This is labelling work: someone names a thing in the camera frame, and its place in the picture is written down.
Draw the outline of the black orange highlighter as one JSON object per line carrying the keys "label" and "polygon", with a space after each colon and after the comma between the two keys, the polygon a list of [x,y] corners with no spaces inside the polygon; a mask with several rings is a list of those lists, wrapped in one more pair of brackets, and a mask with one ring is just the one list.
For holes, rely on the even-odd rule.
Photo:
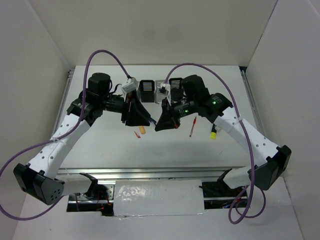
{"label": "black orange highlighter", "polygon": [[157,121],[154,120],[152,117],[150,117],[148,120],[149,120],[149,122],[152,123],[153,125],[155,125],[155,126],[157,125]]}

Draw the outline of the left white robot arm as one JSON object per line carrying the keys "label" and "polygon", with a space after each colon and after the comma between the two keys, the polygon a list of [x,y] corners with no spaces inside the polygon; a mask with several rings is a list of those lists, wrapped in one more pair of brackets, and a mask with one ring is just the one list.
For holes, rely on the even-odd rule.
{"label": "left white robot arm", "polygon": [[61,164],[76,144],[101,117],[104,111],[120,113],[121,121],[129,127],[149,126],[151,115],[138,99],[139,83],[128,78],[121,86],[125,96],[112,90],[111,77],[94,73],[87,88],[81,91],[67,109],[67,113],[49,143],[27,164],[17,164],[13,170],[20,188],[27,194],[50,206],[62,196],[83,195],[92,200],[100,190],[107,188],[88,173],[57,178]]}

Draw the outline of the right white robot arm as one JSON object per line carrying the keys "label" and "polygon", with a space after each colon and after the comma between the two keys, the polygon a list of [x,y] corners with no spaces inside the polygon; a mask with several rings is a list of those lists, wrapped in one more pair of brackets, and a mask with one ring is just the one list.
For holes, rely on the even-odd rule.
{"label": "right white robot arm", "polygon": [[218,190],[230,196],[236,188],[254,184],[267,191],[287,169],[292,150],[278,146],[261,134],[236,111],[236,105],[221,93],[209,93],[198,75],[180,78],[182,97],[175,101],[168,93],[161,102],[157,132],[177,129],[181,118],[197,113],[229,134],[250,156],[250,165],[226,170],[218,179]]}

